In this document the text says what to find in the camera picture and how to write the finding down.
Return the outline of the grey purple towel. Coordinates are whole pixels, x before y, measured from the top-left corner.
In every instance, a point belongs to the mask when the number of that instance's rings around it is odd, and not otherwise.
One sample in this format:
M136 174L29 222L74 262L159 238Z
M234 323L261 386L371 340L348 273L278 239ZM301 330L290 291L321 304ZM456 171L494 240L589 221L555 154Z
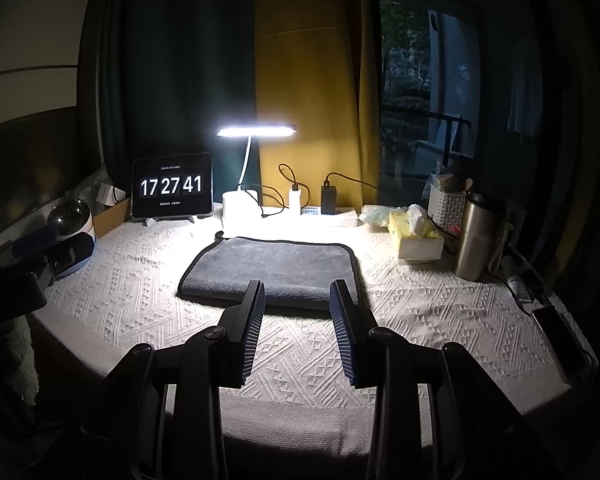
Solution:
M230 306L250 281L265 287L274 308L321 311L328 308L330 284L343 280L355 304L365 301L358 259L338 243L257 240L217 232L178 283L182 299Z

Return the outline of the cardboard box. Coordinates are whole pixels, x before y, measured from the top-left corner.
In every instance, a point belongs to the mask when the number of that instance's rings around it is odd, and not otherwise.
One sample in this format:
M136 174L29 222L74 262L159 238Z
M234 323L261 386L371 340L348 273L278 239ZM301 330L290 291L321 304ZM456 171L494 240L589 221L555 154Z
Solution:
M94 217L95 234L98 238L105 236L118 226L121 226L130 216L130 200L109 207L101 214Z

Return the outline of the white textured tablecloth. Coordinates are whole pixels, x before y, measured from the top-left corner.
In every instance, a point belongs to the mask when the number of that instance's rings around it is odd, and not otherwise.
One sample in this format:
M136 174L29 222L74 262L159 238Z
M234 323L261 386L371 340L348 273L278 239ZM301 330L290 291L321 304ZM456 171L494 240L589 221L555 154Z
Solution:
M219 321L218 308L180 299L176 290L220 227L215 217L118 226L84 268L47 291L46 306L32 316L36 328L97 376L134 344L181 344ZM256 237L349 246L380 325L413 344L462 344L521 413L567 389L539 329L506 287L458 278L451 258L410 266L396 258L389 234L331 218L295 226L272 218ZM272 448L363 455L374 402L373 390L356 390L344 376L328 318L267 315L246 384L221 393L222 424L227 437Z

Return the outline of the small white box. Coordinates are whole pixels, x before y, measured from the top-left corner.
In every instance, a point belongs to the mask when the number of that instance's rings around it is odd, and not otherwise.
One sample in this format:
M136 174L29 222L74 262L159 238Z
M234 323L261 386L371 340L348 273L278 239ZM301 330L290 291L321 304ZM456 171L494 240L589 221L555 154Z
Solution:
M107 207L116 206L125 200L125 192L119 190L112 184L102 182L99 185L98 193L96 196L96 202Z

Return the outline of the stainless steel thermos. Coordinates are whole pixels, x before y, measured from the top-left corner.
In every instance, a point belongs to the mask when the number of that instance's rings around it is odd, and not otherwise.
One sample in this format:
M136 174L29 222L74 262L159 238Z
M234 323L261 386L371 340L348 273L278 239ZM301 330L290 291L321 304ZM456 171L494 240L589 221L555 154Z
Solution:
M468 281L478 281L492 252L496 215L480 194L466 196L460 226L454 272Z

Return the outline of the yellow tissue box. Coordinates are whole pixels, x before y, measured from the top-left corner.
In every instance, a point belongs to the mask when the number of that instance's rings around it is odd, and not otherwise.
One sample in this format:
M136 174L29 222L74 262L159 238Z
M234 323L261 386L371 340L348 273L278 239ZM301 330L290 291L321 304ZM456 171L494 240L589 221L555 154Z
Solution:
M396 242L398 258L409 263L437 261L442 256L444 238L422 206L389 212L388 230Z

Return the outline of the black tablet clock display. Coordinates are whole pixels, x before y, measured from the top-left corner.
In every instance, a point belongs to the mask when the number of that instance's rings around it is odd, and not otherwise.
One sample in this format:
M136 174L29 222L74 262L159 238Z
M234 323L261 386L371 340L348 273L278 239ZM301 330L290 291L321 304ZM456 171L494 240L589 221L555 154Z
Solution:
M210 153L144 158L132 166L131 216L181 218L213 211Z

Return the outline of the white woven basket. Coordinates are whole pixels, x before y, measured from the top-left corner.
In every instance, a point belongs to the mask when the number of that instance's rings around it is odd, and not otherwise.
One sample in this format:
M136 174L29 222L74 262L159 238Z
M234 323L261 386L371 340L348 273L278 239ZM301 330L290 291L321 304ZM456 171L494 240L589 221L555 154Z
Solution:
M432 174L429 177L428 214L442 231L460 235L463 211L471 179L454 174Z

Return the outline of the wet wipes packet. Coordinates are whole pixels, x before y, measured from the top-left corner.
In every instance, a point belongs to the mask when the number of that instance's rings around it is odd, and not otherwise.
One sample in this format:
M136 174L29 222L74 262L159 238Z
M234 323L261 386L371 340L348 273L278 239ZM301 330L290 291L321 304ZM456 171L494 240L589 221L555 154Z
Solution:
M389 216L392 212L405 212L405 207L390 207L381 205L364 205L358 220L368 226L386 228L389 224Z

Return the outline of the white desk lamp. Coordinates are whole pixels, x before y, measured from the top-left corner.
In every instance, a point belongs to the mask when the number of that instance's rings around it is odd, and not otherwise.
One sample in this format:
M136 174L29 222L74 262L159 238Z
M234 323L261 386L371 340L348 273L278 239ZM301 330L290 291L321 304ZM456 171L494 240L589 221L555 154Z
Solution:
M246 140L245 156L236 188L222 194L222 229L227 235L239 234L263 218L279 214L286 209L285 201L275 191L272 191L272 194L277 198L278 208L271 211L264 209L261 194L268 188L260 182L253 182L248 170L254 140L286 138L293 136L296 131L295 126L285 124L230 125L219 130L220 138Z

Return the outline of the white power strip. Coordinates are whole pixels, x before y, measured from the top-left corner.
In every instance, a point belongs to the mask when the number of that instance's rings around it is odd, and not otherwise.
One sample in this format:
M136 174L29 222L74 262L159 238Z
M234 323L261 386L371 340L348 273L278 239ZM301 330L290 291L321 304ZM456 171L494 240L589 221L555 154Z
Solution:
M301 211L302 216L326 217L332 220L356 220L358 214L354 208L337 208L335 211L324 210L319 206L306 206Z

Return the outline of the black power adapter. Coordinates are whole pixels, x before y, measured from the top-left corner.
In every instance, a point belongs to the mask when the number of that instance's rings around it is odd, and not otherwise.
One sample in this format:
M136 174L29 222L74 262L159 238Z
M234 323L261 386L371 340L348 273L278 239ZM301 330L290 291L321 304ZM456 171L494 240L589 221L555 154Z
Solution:
M337 188L324 183L321 187L321 214L337 213Z

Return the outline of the white usb charger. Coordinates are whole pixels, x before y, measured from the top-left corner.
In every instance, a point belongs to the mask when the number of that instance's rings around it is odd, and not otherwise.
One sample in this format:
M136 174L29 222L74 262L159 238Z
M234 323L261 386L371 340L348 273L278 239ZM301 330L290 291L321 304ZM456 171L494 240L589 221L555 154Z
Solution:
M301 214L301 188L298 183L293 183L288 192L288 210L296 217Z

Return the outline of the dark green curtain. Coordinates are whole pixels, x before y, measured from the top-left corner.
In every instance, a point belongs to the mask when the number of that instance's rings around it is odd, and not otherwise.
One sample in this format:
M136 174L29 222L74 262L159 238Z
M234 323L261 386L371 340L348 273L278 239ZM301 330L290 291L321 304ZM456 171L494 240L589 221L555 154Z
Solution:
M256 119L254 0L96 0L98 114L109 177L131 185L149 156L208 152L219 200L245 143L226 126Z

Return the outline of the yellow curtain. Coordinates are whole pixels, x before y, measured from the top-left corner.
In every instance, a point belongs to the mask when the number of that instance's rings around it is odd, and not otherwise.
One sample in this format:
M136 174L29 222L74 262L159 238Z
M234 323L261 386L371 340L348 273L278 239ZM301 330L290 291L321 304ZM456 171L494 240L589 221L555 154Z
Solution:
M380 17L378 0L256 0L257 112L297 132L259 145L261 180L286 191L286 162L321 199L334 172L337 203L377 203Z

